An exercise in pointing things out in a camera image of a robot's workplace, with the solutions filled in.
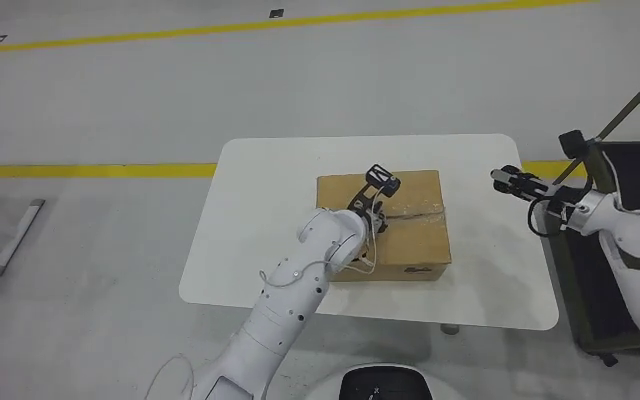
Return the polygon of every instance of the gray floor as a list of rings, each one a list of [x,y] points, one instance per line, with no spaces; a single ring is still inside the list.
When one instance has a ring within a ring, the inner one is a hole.
[[[47,199],[0,278],[0,398],[142,399],[177,353],[215,357],[248,311],[178,296],[208,179],[0,180],[0,196]],[[270,399],[302,396],[337,368],[417,365],[471,399],[637,399],[640,362],[605,368],[573,345],[561,305],[548,332],[317,316],[276,374]],[[158,396],[184,375],[173,365]]]

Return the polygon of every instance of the robotic arm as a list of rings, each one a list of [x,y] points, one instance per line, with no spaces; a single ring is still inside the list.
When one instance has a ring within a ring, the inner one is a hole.
[[[265,399],[267,387],[307,320],[329,289],[331,277],[359,254],[367,235],[384,230],[378,194],[391,197],[400,181],[379,165],[348,210],[317,209],[299,228],[297,249],[284,257],[238,332],[220,356],[201,369],[191,398],[184,400]],[[377,189],[369,198],[365,191]]]
[[[640,215],[623,210],[616,193],[547,185],[533,174],[512,165],[491,172],[494,188],[532,202],[548,202],[546,212],[562,221],[561,229],[572,229],[582,236],[598,232],[603,253],[611,266],[620,293],[633,322],[640,327],[640,270],[630,269],[626,257],[640,258]]]

